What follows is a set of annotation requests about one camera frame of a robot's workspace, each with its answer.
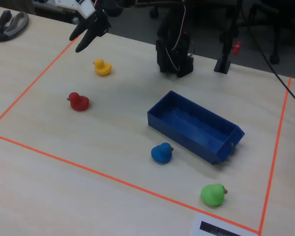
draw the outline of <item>white robot part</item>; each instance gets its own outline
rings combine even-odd
[[[85,19],[95,11],[91,0],[55,0],[55,5],[66,9],[76,10]]]

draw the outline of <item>red clip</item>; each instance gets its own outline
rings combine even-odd
[[[241,46],[241,42],[237,42],[237,43],[233,46],[234,55],[238,55],[238,52],[239,52],[240,46]]]

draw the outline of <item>floor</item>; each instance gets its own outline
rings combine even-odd
[[[246,0],[244,9],[248,15],[251,3],[258,0]],[[156,31],[166,16],[167,9],[159,10],[159,17],[151,19],[149,10],[151,8],[127,8],[117,18],[110,18],[112,28],[109,33],[119,36],[139,40],[154,44],[157,36]],[[56,18],[58,20],[70,22],[70,18]],[[220,29],[213,22],[224,23],[227,27],[228,20],[225,20],[225,10],[212,10],[204,15],[200,14],[197,23],[190,22],[188,25],[191,39],[195,44],[195,54],[212,59],[221,56],[222,44],[219,42]],[[253,27],[255,37],[261,48],[269,57],[272,53],[273,30],[272,27]],[[235,39],[241,42],[240,52],[237,56],[231,56],[230,60],[234,64],[269,71],[261,54],[253,44],[246,28],[239,29],[239,37]],[[295,78],[295,32],[284,29],[279,48],[280,63],[274,66],[278,74]]]

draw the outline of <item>red rubber duck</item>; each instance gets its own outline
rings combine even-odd
[[[70,101],[71,107],[76,111],[85,111],[89,107],[89,99],[84,96],[80,96],[77,92],[72,92],[67,98]]]

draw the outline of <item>blue rubber duck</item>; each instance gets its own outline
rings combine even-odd
[[[151,151],[151,155],[154,161],[162,164],[166,164],[170,162],[172,159],[172,151],[174,149],[171,147],[169,143],[162,143],[154,147]]]

